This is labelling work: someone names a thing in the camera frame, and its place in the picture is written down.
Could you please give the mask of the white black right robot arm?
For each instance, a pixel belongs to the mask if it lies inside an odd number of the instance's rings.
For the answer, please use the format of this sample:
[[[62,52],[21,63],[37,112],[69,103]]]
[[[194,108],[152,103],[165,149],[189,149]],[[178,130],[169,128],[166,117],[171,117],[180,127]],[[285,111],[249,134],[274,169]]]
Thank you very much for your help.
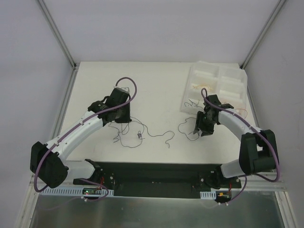
[[[214,183],[225,187],[234,177],[256,175],[268,182],[280,179],[276,137],[271,130],[252,126],[238,115],[230,104],[222,104],[217,95],[202,95],[204,110],[198,111],[193,133],[201,137],[214,133],[215,125],[223,125],[240,141],[236,160],[224,163],[214,171]]]

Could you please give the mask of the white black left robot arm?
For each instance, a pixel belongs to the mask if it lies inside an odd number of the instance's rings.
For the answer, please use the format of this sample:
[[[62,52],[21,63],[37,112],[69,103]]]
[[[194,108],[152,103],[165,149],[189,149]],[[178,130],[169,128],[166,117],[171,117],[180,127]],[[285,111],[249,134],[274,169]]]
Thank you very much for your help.
[[[88,136],[113,121],[130,122],[129,92],[114,88],[109,96],[93,102],[84,115],[56,138],[43,144],[36,142],[31,148],[30,170],[34,180],[56,188],[65,180],[85,179],[95,185],[100,181],[101,169],[90,159],[67,160],[70,153]]]

